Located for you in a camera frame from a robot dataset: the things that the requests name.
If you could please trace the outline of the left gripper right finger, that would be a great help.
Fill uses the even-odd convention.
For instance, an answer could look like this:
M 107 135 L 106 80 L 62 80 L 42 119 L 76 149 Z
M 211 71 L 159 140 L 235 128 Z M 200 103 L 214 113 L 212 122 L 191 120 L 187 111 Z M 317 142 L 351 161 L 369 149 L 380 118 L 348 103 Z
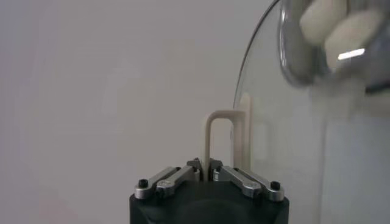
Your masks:
M 280 182 L 269 181 L 249 170 L 224 166 L 220 160 L 210 160 L 209 179 L 230 182 L 249 198 L 258 195 L 269 201 L 283 201 L 285 198 L 285 191 Z

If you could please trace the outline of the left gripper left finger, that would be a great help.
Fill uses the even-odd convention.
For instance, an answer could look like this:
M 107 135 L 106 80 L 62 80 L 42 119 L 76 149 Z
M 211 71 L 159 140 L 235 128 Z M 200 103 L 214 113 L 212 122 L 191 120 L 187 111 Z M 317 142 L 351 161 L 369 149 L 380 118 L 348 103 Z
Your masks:
M 140 179 L 135 186 L 134 196 L 139 200 L 153 196 L 167 198 L 173 196 L 185 181 L 200 180 L 200 159 L 194 158 L 183 167 L 167 167 L 148 179 Z

